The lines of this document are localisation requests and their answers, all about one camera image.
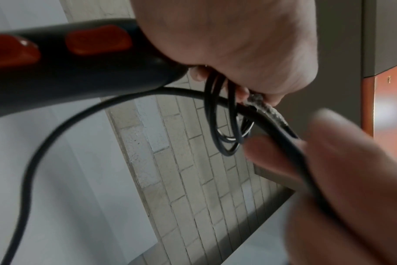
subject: black handle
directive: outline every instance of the black handle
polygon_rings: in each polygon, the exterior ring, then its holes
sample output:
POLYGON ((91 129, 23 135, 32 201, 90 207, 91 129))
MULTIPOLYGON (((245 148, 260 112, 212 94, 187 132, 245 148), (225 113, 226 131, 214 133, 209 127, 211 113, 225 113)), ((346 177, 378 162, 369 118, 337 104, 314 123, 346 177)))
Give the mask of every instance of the black handle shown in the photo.
POLYGON ((34 64, 0 68, 0 116, 72 100, 143 92, 167 85, 188 68, 161 54, 135 20, 108 19, 2 33, 38 46, 34 64), (133 43, 127 50, 80 56, 65 38, 71 32, 116 25, 133 43))

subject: orange button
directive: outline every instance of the orange button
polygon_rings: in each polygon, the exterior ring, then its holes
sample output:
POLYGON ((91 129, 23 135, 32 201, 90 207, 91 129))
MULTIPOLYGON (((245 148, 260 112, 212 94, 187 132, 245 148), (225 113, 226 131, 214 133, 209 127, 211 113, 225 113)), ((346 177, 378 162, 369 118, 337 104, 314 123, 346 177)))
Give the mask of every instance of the orange button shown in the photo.
POLYGON ((74 31, 66 36, 68 50, 76 55, 96 55, 120 52, 132 47, 129 34, 116 25, 74 31))
POLYGON ((37 63, 37 45, 21 37, 0 34, 0 68, 37 63))

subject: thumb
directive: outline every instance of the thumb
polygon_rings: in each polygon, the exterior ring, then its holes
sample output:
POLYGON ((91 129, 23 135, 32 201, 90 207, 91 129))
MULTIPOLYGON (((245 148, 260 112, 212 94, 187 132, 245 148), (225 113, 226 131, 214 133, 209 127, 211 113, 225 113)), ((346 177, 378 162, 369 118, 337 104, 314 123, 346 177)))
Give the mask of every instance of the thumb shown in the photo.
POLYGON ((306 154, 341 219, 382 258, 397 264, 397 158, 328 110, 313 119, 306 154))

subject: power cord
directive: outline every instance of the power cord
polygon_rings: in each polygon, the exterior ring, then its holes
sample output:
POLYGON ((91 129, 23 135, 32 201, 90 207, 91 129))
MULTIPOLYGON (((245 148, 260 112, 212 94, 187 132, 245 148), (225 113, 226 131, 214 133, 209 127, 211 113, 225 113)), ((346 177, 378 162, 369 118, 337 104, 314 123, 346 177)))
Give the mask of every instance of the power cord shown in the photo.
POLYGON ((321 209, 329 216, 336 218, 336 215, 332 211, 330 205, 324 199, 324 196, 322 195, 320 189, 314 182, 306 165, 304 155, 293 144, 291 140, 291 138, 298 138, 297 135, 293 133, 293 131, 287 126, 287 124, 279 124, 279 122, 276 120, 276 117, 270 115, 262 115, 257 112, 257 109, 255 107, 247 107, 241 104, 236 104, 235 84, 231 81, 228 81, 228 99, 219 97, 219 93, 225 80, 225 76, 219 74, 218 72, 212 72, 208 78, 208 81, 206 82, 204 92, 173 87, 160 87, 158 89, 146 92, 117 96, 112 99, 100 102, 92 107, 89 107, 88 109, 76 114, 75 116, 69 118, 61 125, 59 125, 43 141, 43 143, 32 156, 29 164, 27 165, 21 183, 21 204, 17 225, 10 241, 10 245, 8 246, 7 252, 5 253, 4 258, 1 262, 1 265, 10 265, 18 250, 30 216, 32 189, 36 170, 40 165, 43 157, 46 155, 49 148, 52 147, 52 145, 56 142, 56 140, 72 126, 99 111, 129 100, 150 95, 185 96, 204 100, 206 118, 209 122, 212 138, 215 142, 216 147, 223 155, 233 155, 238 149, 239 144, 242 144, 244 142, 244 138, 249 135, 250 129, 255 123, 261 129, 263 129, 274 140, 275 143, 277 143, 279 148, 294 164, 294 166, 297 168, 298 172, 302 176, 303 180, 308 185, 309 190, 317 200, 321 209), (233 137, 223 135, 217 128, 216 111, 218 105, 229 109, 229 118, 234 134, 233 137), (239 127, 238 125, 238 114, 244 116, 241 127, 239 127), (228 150, 224 147, 223 142, 233 143, 233 147, 228 150))

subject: tool handle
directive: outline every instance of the tool handle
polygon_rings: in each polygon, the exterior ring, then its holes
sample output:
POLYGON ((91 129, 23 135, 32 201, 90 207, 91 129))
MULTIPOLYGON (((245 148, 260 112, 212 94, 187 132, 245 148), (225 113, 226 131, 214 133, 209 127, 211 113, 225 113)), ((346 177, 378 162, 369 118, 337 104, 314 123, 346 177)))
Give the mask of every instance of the tool handle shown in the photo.
POLYGON ((0 116, 143 92, 187 70, 153 47, 132 19, 0 33, 0 116))

